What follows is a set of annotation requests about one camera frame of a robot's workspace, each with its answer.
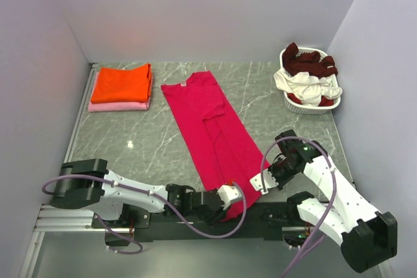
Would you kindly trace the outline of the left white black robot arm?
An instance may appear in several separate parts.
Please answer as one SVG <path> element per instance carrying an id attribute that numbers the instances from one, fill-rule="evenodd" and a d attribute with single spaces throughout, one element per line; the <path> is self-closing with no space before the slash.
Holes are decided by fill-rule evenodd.
<path id="1" fill-rule="evenodd" d="M 211 225 L 223 219 L 231 206 L 225 186 L 196 191 L 187 185 L 149 185 L 124 178 L 107 169 L 107 164 L 103 159 L 62 164 L 61 179 L 50 193 L 50 206 L 67 210 L 87 208 L 115 227 L 129 222 L 129 208 L 172 214 L 172 204 L 181 215 L 195 214 Z"/>

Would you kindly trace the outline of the crimson pink t shirt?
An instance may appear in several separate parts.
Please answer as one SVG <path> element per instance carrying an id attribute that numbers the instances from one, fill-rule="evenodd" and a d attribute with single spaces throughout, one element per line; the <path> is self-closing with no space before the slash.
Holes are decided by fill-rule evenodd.
<path id="1" fill-rule="evenodd" d="M 269 167 L 211 72 L 161 90 L 207 190 L 236 182 L 253 205 L 261 192 L 250 180 Z"/>

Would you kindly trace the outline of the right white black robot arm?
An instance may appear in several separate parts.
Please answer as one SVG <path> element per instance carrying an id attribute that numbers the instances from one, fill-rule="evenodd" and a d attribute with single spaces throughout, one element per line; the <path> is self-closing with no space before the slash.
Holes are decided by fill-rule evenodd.
<path id="1" fill-rule="evenodd" d="M 276 136 L 274 144 L 281 156 L 262 167 L 254 187 L 266 194 L 272 188 L 283 189 L 297 174 L 303 174 L 328 199 L 328 204 L 323 204 L 307 191 L 289 197 L 288 222 L 301 225 L 305 221 L 327 235 L 357 273 L 397 255 L 397 219 L 359 194 L 318 142 L 289 130 Z"/>

